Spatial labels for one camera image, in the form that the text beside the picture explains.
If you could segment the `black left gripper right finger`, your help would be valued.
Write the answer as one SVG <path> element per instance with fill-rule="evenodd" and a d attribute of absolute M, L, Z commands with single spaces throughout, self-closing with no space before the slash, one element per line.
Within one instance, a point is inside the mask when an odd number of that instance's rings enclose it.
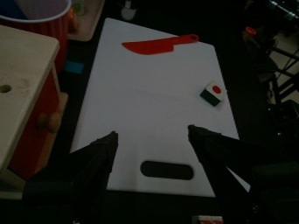
<path fill-rule="evenodd" d="M 194 125 L 188 140 L 224 224 L 299 224 L 299 162 Z"/>

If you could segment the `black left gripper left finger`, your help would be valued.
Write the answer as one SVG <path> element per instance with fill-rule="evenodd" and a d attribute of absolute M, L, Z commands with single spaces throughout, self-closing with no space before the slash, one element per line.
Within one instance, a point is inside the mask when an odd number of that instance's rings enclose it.
<path fill-rule="evenodd" d="M 98 224 L 116 152 L 112 132 L 31 176 L 22 189 L 22 224 Z"/>

